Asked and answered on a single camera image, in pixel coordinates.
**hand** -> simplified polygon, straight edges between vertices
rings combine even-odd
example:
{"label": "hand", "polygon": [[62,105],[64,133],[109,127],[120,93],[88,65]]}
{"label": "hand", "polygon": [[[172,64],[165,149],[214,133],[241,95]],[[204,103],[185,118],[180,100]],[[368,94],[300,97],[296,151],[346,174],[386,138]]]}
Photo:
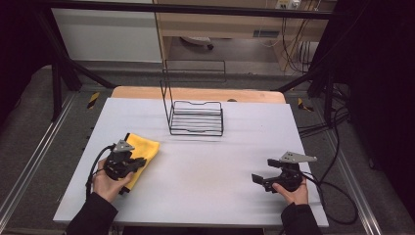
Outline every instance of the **hand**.
{"label": "hand", "polygon": [[287,191],[277,183],[273,183],[272,187],[285,198],[288,205],[291,203],[295,203],[296,205],[308,204],[308,190],[305,177],[302,178],[300,187],[294,192]]}
{"label": "hand", "polygon": [[109,178],[103,170],[106,160],[107,159],[103,159],[98,162],[99,171],[94,176],[92,182],[94,184],[94,192],[109,203],[112,203],[121,188],[131,181],[133,172],[129,172],[127,176],[121,180],[113,180]]}

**white surface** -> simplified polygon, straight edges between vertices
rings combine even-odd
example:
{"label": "white surface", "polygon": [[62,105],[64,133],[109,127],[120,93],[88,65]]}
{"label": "white surface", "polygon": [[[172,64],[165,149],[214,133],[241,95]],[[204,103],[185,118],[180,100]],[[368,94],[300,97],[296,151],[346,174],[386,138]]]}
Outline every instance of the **white surface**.
{"label": "white surface", "polygon": [[[171,136],[162,100],[107,100],[55,214],[69,222],[85,200],[85,181],[98,153],[127,132],[161,142],[160,151],[129,194],[114,202],[115,222],[133,225],[272,227],[286,206],[265,193],[251,174],[277,176],[267,165],[286,151],[303,154],[289,105],[222,103],[222,137]],[[308,164],[300,164],[309,171]],[[315,186],[309,202],[317,223],[328,226]]]}
{"label": "white surface", "polygon": [[[112,2],[153,3],[152,0]],[[80,61],[161,62],[154,13],[53,9],[69,55]]]}

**yellow towel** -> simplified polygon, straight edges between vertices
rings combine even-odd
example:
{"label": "yellow towel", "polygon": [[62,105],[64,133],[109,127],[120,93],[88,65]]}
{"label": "yellow towel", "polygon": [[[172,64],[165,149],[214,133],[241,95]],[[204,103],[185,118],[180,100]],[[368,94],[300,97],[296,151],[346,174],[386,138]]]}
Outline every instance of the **yellow towel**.
{"label": "yellow towel", "polygon": [[143,170],[159,151],[160,146],[159,142],[148,140],[132,133],[127,133],[125,141],[135,148],[131,151],[131,159],[144,158],[147,161],[143,167],[138,168],[137,172],[133,174],[131,181],[122,188],[120,192],[121,194],[122,192],[128,193],[132,189],[134,184],[137,182],[138,177],[140,177]]}

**white wall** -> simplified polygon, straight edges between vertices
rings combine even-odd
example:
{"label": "white wall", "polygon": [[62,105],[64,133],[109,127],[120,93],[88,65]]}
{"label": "white wall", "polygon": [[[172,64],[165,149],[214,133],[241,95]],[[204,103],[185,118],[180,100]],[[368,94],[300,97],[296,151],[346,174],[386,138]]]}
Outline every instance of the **white wall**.
{"label": "white wall", "polygon": [[[112,0],[152,3],[151,0]],[[79,61],[161,62],[154,13],[53,9],[69,55]]]}

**white table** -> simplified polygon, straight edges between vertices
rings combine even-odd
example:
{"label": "white table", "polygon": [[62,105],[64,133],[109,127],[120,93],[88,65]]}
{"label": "white table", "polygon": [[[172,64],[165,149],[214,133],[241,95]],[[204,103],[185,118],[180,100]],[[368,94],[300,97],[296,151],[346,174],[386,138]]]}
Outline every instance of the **white table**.
{"label": "white table", "polygon": [[[160,99],[109,98],[54,220],[68,223],[85,200],[85,181],[98,153],[127,132],[161,142],[129,194],[114,202],[115,223],[147,226],[273,227],[286,206],[265,193],[251,174],[277,176],[267,159],[303,154],[289,105],[222,103],[222,137],[172,136]],[[309,172],[308,164],[300,164]],[[309,203],[319,226],[328,226],[315,186]]]}

